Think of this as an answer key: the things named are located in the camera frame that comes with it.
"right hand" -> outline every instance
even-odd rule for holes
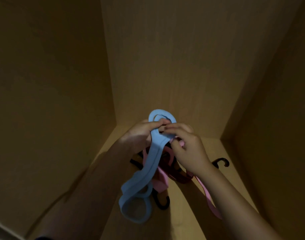
[[[211,167],[200,137],[194,134],[191,126],[183,123],[172,123],[165,126],[164,133],[175,134],[180,137],[185,145],[180,146],[178,140],[171,142],[171,148],[180,164],[188,171],[197,176],[202,173],[205,167]]]

